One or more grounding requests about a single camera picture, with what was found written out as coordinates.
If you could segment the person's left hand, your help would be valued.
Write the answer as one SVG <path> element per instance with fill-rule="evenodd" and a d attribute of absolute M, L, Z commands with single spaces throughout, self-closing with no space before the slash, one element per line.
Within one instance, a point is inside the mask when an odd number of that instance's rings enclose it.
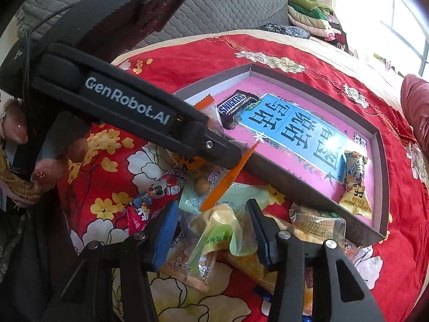
<path fill-rule="evenodd" d="M 39 202 L 88 151 L 91 123 L 58 100 L 1 105 L 1 196 L 27 208 Z"/>

